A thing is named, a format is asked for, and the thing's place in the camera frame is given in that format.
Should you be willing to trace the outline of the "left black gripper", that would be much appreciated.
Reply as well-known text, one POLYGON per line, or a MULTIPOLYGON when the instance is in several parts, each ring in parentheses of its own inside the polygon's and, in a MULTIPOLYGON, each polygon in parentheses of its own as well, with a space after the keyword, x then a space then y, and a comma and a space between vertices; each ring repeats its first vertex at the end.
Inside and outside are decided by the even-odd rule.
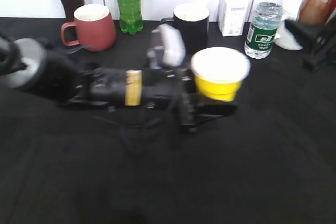
POLYGON ((196 92, 191 71, 185 68, 150 69, 142 71, 141 103, 162 113, 145 122, 146 128, 159 125, 174 114, 183 133, 196 131, 197 124, 234 115, 235 102, 214 100, 196 92))

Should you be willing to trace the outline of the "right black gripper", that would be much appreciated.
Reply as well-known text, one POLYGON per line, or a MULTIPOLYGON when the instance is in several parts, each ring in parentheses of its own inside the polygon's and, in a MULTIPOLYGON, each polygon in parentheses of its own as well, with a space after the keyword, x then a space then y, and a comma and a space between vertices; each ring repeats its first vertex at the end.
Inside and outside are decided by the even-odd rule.
POLYGON ((324 26, 286 19, 285 28, 306 52, 303 58, 305 69, 317 71, 335 65, 335 12, 324 26))

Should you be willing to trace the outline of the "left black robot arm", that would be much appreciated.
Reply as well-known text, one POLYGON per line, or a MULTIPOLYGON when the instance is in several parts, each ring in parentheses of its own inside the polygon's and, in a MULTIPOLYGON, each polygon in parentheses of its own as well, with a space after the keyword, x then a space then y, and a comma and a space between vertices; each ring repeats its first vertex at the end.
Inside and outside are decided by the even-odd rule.
POLYGON ((199 94, 192 72, 185 68, 142 70, 104 68, 66 56, 32 38, 1 37, 1 80, 10 88, 53 100, 66 108, 154 108, 162 114, 138 124, 157 126, 175 114, 183 132, 199 124, 233 115, 237 104, 199 94))

